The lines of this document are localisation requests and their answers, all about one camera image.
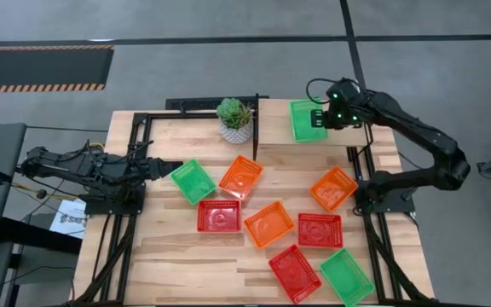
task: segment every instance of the plastic basket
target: plastic basket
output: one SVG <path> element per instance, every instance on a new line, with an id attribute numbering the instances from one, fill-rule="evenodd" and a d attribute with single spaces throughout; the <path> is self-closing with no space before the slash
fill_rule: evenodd
<path id="1" fill-rule="evenodd" d="M 262 166 L 239 155 L 219 182 L 219 187 L 239 200 L 245 200 L 262 171 Z"/>
<path id="2" fill-rule="evenodd" d="M 294 304 L 321 287 L 321 281 L 296 245 L 270 259 L 270 268 Z"/>
<path id="3" fill-rule="evenodd" d="M 355 306 L 374 290 L 371 281 L 345 248 L 321 263 L 321 273 L 346 307 Z"/>
<path id="4" fill-rule="evenodd" d="M 338 215 L 298 214 L 298 244 L 342 247 L 342 219 Z"/>
<path id="5" fill-rule="evenodd" d="M 335 211 L 357 187 L 357 182 L 335 166 L 310 189 L 310 193 L 327 211 Z"/>
<path id="6" fill-rule="evenodd" d="M 171 178 L 191 205 L 215 191 L 215 183 L 195 159 L 173 171 Z"/>
<path id="7" fill-rule="evenodd" d="M 248 217 L 245 228 L 258 248 L 263 248 L 290 232 L 295 225 L 281 202 L 264 207 Z"/>
<path id="8" fill-rule="evenodd" d="M 198 205 L 199 232 L 236 232 L 241 229 L 239 200 L 201 200 Z"/>
<path id="9" fill-rule="evenodd" d="M 325 128 L 312 127 L 312 110 L 321 110 L 321 105 L 309 99 L 289 102 L 291 123 L 295 142 L 315 142 L 327 139 Z"/>

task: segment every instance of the gray floor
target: gray floor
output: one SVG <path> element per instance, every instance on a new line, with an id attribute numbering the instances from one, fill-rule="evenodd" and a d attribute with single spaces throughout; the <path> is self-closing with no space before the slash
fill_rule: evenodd
<path id="1" fill-rule="evenodd" d="M 349 0 L 349 6 L 361 36 L 491 34 L 491 1 Z M 0 0 L 0 40 L 344 34 L 336 0 Z M 454 136 L 472 165 L 491 158 L 491 41 L 358 47 L 369 88 L 392 94 L 406 111 Z M 116 109 L 163 108 L 172 97 L 302 97 L 309 79 L 341 76 L 354 76 L 347 43 L 118 46 L 105 90 L 0 94 L 0 123 L 103 130 Z M 105 134 L 28 130 L 24 149 L 67 151 L 86 138 L 102 141 Z M 398 145 L 418 164 L 430 164 L 404 138 Z M 491 182 L 473 169 L 459 192 L 422 188 L 414 199 L 436 296 L 491 305 Z M 22 218 L 35 205 L 13 193 L 6 215 Z M 66 281 L 26 287 L 19 305 L 58 304 L 68 291 Z"/>

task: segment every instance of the hazard tape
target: hazard tape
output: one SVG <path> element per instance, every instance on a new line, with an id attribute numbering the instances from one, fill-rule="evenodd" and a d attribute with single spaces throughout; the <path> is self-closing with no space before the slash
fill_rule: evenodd
<path id="1" fill-rule="evenodd" d="M 90 46 L 38 46 L 38 47 L 0 47 L 0 51 L 40 51 L 40 50 L 71 50 L 71 49 L 112 49 L 112 45 L 90 45 Z"/>
<path id="2" fill-rule="evenodd" d="M 104 84 L 25 84 L 0 85 L 0 93 L 103 90 Z"/>

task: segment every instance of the succulent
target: succulent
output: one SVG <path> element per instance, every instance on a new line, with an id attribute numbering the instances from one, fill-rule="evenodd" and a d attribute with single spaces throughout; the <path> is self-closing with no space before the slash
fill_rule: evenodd
<path id="1" fill-rule="evenodd" d="M 231 129 L 239 129 L 251 120 L 251 109 L 235 98 L 225 98 L 217 107 L 217 116 Z"/>

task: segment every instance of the potted plant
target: potted plant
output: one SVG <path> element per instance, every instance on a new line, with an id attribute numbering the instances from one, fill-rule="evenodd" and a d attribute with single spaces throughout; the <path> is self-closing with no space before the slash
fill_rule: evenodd
<path id="1" fill-rule="evenodd" d="M 217 107 L 219 129 L 227 142 L 241 144 L 253 134 L 253 112 L 242 101 L 225 98 Z"/>

